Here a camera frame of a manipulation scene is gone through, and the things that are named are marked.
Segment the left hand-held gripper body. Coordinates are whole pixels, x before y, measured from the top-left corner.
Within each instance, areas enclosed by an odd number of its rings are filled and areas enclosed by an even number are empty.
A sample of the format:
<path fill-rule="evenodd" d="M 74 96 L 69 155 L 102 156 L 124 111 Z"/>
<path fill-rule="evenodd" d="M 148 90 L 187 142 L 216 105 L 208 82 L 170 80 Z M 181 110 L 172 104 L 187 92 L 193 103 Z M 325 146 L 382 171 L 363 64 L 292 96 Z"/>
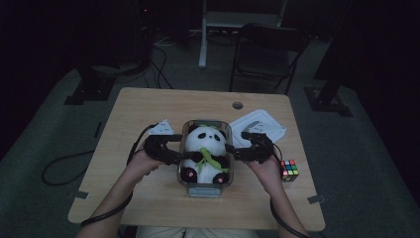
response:
<path fill-rule="evenodd" d="M 174 131 L 166 119 L 157 123 L 149 131 L 149 136 L 144 142 L 147 155 L 163 163 L 172 163 L 174 155 L 166 144 L 172 139 L 173 135 Z"/>

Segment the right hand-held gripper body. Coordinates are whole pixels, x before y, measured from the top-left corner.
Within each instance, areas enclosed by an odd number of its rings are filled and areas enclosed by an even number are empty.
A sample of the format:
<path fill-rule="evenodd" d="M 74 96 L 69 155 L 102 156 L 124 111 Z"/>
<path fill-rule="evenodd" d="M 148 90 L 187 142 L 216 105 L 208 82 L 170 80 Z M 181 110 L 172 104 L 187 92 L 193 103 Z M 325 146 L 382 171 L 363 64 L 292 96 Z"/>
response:
<path fill-rule="evenodd" d="M 249 140 L 251 142 L 251 148 L 257 153 L 256 161 L 263 164 L 270 156 L 274 156 L 278 161 L 279 157 L 275 150 L 278 149 L 276 145 L 266 134 L 268 125 L 261 121 L 251 123 L 247 132 L 258 133 L 257 137 Z"/>

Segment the white box lid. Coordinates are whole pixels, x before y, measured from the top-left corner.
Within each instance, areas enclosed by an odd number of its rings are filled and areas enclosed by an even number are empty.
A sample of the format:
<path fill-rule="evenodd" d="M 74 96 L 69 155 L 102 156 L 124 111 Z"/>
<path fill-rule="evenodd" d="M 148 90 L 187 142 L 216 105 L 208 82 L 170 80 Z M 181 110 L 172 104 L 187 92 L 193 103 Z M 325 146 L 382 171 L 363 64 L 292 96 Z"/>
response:
<path fill-rule="evenodd" d="M 235 148 L 248 148 L 249 140 L 242 138 L 243 132 L 266 134 L 274 143 L 286 133 L 286 128 L 278 123 L 268 112 L 255 110 L 230 124 Z"/>

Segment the panda plush toy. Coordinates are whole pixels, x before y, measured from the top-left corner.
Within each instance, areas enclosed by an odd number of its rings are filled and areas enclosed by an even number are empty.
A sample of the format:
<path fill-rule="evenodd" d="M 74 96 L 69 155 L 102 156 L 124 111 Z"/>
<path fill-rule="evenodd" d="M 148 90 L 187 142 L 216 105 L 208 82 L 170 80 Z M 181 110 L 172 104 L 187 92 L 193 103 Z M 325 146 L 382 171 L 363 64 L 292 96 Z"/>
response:
<path fill-rule="evenodd" d="M 192 125 L 184 144 L 180 177 L 188 183 L 224 184 L 230 179 L 226 134 L 215 127 Z"/>

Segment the colourful puzzle cube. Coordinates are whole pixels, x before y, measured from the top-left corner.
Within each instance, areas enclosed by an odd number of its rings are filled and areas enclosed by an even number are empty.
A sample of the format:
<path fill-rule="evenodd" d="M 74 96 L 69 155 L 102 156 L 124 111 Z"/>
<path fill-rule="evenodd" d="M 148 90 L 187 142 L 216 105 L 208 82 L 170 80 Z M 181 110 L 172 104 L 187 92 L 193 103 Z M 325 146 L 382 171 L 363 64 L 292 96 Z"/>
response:
<path fill-rule="evenodd" d="M 299 176 L 299 170 L 294 160 L 281 161 L 281 179 L 283 182 L 292 182 Z"/>

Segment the clear plastic storage box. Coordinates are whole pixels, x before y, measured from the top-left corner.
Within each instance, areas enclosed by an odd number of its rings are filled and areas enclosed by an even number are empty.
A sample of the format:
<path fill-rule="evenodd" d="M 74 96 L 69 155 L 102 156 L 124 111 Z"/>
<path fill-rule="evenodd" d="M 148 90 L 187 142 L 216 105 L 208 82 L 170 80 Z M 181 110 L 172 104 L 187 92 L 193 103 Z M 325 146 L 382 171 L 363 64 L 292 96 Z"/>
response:
<path fill-rule="evenodd" d="M 232 130 L 229 124 L 223 121 L 217 120 L 190 120 L 187 121 L 182 129 L 182 140 L 180 144 L 180 153 L 185 159 L 184 144 L 186 137 L 188 135 L 188 128 L 192 125 L 206 125 L 215 127 L 216 129 L 223 131 L 226 134 L 226 141 L 228 145 L 232 145 Z M 182 161 L 178 166 L 177 178 L 178 181 L 186 187 L 187 193 L 193 197 L 219 197 L 222 194 L 222 191 L 228 187 L 234 179 L 234 159 L 233 156 L 227 153 L 227 157 L 230 161 L 230 179 L 227 183 L 224 184 L 206 184 L 206 183 L 188 183 L 184 182 L 180 177 L 180 166 Z"/>

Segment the person's left hand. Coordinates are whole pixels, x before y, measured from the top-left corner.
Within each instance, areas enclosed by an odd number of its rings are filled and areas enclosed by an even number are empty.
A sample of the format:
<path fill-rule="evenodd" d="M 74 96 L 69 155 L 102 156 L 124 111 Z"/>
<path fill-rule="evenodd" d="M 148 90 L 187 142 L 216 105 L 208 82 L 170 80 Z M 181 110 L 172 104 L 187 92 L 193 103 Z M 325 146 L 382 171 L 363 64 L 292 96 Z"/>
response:
<path fill-rule="evenodd" d="M 154 160 L 144 151 L 141 151 L 137 152 L 130 160 L 125 169 L 125 173 L 131 181 L 140 182 L 144 176 L 147 176 L 161 165 L 161 161 Z"/>

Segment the black folding chair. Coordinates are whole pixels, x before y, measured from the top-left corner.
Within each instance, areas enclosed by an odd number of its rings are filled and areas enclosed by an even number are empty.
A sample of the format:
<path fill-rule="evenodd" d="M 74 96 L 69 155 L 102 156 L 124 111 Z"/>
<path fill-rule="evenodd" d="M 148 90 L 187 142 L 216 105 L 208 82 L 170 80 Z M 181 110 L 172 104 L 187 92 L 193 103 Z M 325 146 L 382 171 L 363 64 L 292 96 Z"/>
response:
<path fill-rule="evenodd" d="M 287 95 L 299 58 L 307 49 L 311 37 L 305 31 L 279 28 L 258 23 L 244 25 L 235 43 L 229 90 L 236 76 L 254 77 L 277 82 L 287 80 Z"/>

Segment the black stand base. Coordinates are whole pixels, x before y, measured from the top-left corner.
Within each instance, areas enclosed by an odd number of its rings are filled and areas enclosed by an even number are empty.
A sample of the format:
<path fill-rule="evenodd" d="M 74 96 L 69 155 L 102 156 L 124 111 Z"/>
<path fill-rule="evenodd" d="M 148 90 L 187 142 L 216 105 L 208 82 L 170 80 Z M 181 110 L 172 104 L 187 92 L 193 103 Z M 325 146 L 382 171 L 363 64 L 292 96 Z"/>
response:
<path fill-rule="evenodd" d="M 82 105 L 85 101 L 107 101 L 112 91 L 115 77 L 100 75 L 91 66 L 79 66 L 80 81 L 72 95 L 68 95 L 65 105 Z"/>
<path fill-rule="evenodd" d="M 352 117 L 349 107 L 341 100 L 338 92 L 342 82 L 336 78 L 335 65 L 337 59 L 336 35 L 346 18 L 354 0 L 317 0 L 316 27 L 318 36 L 330 45 L 322 58 L 315 77 L 325 79 L 325 85 L 304 88 L 307 100 L 313 111 L 334 112 L 342 117 Z"/>

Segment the white metal stand frame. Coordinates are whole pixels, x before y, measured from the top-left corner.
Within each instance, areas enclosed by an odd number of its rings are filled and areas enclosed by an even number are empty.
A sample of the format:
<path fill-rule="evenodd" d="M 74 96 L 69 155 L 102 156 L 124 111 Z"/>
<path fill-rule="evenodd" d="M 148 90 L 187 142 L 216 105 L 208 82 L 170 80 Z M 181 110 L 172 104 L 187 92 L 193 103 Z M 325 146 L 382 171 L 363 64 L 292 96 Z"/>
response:
<path fill-rule="evenodd" d="M 266 13 L 236 13 L 208 11 L 207 0 L 203 0 L 201 48 L 198 61 L 199 68 L 205 68 L 207 63 L 208 27 L 239 29 L 247 23 L 259 23 L 280 27 L 288 0 L 281 0 L 279 10 L 275 14 Z"/>

